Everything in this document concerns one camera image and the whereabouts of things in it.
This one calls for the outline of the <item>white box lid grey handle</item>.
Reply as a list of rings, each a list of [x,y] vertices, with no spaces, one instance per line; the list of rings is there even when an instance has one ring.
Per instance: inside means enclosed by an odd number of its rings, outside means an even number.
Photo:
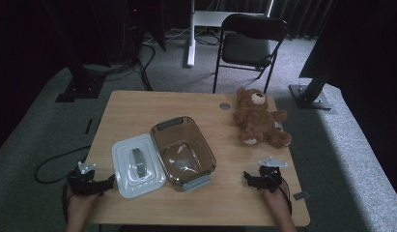
[[[119,193],[127,199],[160,189],[166,175],[149,134],[116,142],[112,161]]]

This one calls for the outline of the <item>white desk frame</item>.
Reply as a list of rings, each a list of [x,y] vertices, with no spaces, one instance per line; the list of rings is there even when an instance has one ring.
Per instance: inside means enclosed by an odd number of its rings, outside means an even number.
[[[207,12],[197,11],[195,9],[195,0],[190,0],[190,23],[189,23],[189,43],[187,51],[186,64],[189,67],[193,67],[195,64],[195,27],[196,26],[210,26],[220,27],[223,20],[228,16],[232,15],[233,12]]]

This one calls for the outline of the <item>brown teddy bear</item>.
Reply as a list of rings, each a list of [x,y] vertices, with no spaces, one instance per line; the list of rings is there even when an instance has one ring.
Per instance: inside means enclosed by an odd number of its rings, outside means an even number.
[[[292,137],[278,127],[287,120],[285,110],[269,110],[267,95],[257,89],[237,91],[238,109],[233,119],[241,128],[240,140],[246,145],[267,142],[275,148],[289,146]]]

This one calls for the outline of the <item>brown translucent storage box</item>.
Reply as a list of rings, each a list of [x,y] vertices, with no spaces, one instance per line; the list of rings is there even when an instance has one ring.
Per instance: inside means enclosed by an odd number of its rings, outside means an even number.
[[[150,136],[174,189],[192,191],[211,181],[216,158],[192,118],[183,116],[158,123]]]

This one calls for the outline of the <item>person's right hand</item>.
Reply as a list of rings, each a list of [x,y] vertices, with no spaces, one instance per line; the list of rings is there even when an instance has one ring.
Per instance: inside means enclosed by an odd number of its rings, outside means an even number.
[[[282,187],[278,188],[274,192],[270,192],[268,189],[263,189],[262,193],[270,211],[276,218],[278,216],[291,215],[287,192]]]

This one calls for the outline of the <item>black stand with metal base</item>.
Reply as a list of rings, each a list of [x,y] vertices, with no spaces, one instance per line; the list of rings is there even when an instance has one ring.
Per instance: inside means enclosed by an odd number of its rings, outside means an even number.
[[[302,109],[320,109],[325,111],[331,110],[323,88],[328,81],[330,68],[324,68],[317,77],[313,77],[308,85],[295,84],[290,85],[292,97],[297,107]]]

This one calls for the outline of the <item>person's left hand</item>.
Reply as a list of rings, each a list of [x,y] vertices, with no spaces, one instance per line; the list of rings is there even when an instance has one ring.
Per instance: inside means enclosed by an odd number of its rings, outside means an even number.
[[[67,191],[68,225],[85,224],[98,197],[97,194],[77,195],[69,188]]]

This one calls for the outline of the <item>black folding chair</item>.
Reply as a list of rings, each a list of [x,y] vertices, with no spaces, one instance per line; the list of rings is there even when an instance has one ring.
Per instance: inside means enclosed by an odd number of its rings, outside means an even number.
[[[280,18],[230,14],[221,24],[213,92],[219,68],[258,72],[260,79],[269,69],[264,92],[268,90],[279,47],[287,36],[287,22]]]

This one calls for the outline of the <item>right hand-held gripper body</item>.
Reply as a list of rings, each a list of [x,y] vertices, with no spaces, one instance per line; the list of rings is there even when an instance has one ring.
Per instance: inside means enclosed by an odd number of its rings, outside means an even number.
[[[274,193],[282,184],[280,168],[287,167],[288,164],[285,161],[273,157],[260,160],[259,164],[261,179],[266,182],[263,185],[263,189],[268,189],[270,193]]]

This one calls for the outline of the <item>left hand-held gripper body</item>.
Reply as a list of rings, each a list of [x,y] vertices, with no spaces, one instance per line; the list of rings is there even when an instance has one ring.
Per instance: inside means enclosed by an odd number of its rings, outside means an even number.
[[[96,165],[79,162],[75,169],[69,174],[68,183],[74,194],[89,196],[100,194],[102,189],[94,180]]]

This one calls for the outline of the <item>grey tape piece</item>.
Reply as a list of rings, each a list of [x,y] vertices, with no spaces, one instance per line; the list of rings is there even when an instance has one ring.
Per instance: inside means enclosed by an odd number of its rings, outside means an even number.
[[[308,191],[302,191],[302,192],[298,192],[298,193],[295,193],[294,195],[293,195],[293,197],[294,197],[294,199],[296,200],[296,201],[298,201],[298,200],[300,200],[300,199],[308,199],[308,198],[310,198],[312,195],[308,192]]]

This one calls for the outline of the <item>dark curtain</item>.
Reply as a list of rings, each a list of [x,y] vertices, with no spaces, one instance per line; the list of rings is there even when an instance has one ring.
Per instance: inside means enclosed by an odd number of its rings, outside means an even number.
[[[218,12],[264,14],[288,24],[292,39],[315,39],[322,33],[336,0],[213,0]]]

